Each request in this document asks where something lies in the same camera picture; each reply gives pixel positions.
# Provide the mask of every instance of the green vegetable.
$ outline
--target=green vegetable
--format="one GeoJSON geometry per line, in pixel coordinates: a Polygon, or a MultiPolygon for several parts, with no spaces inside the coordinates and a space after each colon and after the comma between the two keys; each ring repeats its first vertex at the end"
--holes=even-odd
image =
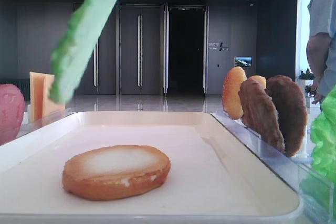
{"type": "MultiPolygon", "coordinates": [[[[314,120],[311,127],[311,140],[316,144],[312,153],[312,167],[320,175],[336,184],[336,87],[322,104],[323,112],[314,120]]],[[[301,189],[329,209],[330,189],[325,183],[309,175],[301,183],[301,189]]],[[[334,214],[336,214],[336,195],[334,214]]]]}
{"type": "Polygon", "coordinates": [[[94,46],[117,0],[85,0],[74,12],[65,37],[51,54],[55,80],[50,99],[69,102],[78,87],[94,46]]]}

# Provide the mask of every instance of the white tray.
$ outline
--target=white tray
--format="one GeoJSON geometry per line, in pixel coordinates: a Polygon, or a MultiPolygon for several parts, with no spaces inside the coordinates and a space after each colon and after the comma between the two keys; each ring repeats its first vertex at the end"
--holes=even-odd
{"type": "Polygon", "coordinates": [[[300,197],[213,116],[81,112],[0,147],[0,223],[295,223],[300,197]],[[171,159],[166,183],[142,196],[92,202],[66,193],[64,163],[117,144],[171,159]]]}

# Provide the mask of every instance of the person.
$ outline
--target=person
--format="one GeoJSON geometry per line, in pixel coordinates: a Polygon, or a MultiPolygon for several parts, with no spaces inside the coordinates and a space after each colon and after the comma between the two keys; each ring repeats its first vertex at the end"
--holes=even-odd
{"type": "Polygon", "coordinates": [[[336,0],[311,0],[308,64],[315,75],[312,90],[313,104],[323,99],[336,85],[336,0]]]}

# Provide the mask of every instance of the gray t-shirt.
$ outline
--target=gray t-shirt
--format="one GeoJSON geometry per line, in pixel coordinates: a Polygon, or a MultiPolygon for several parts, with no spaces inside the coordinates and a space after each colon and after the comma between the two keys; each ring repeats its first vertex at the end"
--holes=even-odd
{"type": "Polygon", "coordinates": [[[326,57],[324,71],[318,92],[327,96],[336,86],[336,0],[311,0],[308,5],[310,14],[310,34],[328,33],[332,38],[326,57]]]}

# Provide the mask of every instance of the open doorway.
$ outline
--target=open doorway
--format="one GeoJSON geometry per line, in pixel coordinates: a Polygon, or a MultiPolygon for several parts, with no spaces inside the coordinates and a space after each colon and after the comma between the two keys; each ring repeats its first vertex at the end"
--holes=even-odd
{"type": "Polygon", "coordinates": [[[170,8],[168,95],[204,95],[204,8],[170,8]]]}

